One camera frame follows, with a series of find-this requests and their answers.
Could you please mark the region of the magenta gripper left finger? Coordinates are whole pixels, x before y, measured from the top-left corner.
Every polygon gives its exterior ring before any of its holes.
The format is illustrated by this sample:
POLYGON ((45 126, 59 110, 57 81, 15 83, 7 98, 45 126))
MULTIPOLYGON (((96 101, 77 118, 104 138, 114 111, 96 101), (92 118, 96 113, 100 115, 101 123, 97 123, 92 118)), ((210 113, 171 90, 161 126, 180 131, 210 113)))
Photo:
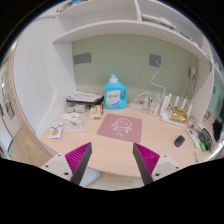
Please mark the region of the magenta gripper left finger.
POLYGON ((58 153, 42 169, 79 185, 92 154, 92 144, 86 143, 67 154, 58 153))

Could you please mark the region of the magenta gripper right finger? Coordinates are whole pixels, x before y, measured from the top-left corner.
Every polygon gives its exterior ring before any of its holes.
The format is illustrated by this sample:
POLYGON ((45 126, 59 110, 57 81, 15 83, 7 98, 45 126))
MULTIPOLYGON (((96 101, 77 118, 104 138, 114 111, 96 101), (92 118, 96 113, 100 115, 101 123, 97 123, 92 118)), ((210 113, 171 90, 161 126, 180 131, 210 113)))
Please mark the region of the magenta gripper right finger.
POLYGON ((137 143, 133 144, 133 155, 145 185, 181 169, 169 155, 159 155, 137 143))

